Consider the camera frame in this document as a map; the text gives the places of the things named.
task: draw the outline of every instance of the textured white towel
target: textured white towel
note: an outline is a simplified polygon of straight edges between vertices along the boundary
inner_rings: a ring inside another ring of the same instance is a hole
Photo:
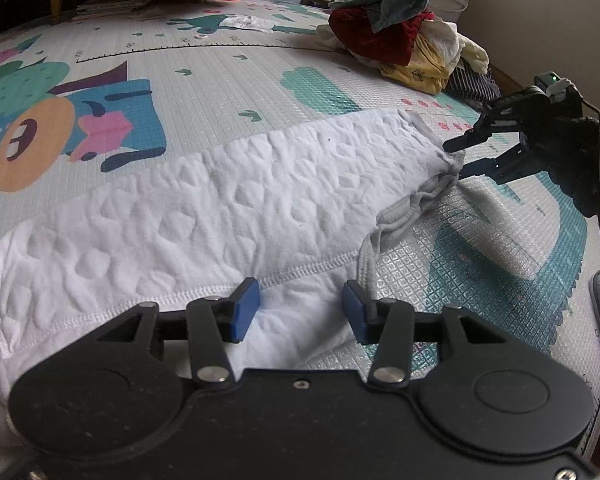
[[[368,282],[379,249],[453,186],[461,161],[419,115],[367,110],[156,165],[21,223],[0,241],[2,400],[139,301],[180,309],[245,276],[260,280],[262,306],[228,348],[237,374],[333,348],[352,337],[344,280],[358,265]]]

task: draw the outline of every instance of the pile of clothes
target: pile of clothes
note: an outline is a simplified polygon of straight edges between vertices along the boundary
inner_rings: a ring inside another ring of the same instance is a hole
[[[348,50],[360,63],[410,88],[438,94],[443,89],[469,102],[500,97],[489,56],[427,10],[429,0],[336,0],[329,25],[318,38]]]

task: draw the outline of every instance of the gray cloth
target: gray cloth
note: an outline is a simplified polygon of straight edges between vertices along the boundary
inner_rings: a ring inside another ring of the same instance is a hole
[[[379,32],[383,28],[405,22],[420,14],[429,0],[337,0],[331,2],[331,9],[362,7],[371,22],[371,30]]]

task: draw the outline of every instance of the yellow clothing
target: yellow clothing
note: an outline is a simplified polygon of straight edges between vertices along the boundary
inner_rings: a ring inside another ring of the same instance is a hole
[[[385,77],[398,80],[414,90],[427,94],[439,94],[446,87],[456,63],[445,66],[444,60],[435,47],[425,40],[423,35],[418,34],[409,64],[403,66],[382,63],[380,73]]]

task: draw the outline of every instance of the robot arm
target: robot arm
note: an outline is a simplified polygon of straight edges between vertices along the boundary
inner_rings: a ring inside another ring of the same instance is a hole
[[[600,211],[598,147],[600,122],[582,117],[576,87],[555,73],[536,76],[536,85],[492,101],[473,128],[444,143],[453,153],[486,142],[492,134],[518,132],[520,142],[497,158],[466,164],[460,178],[485,174],[504,184],[547,171],[590,217]]]

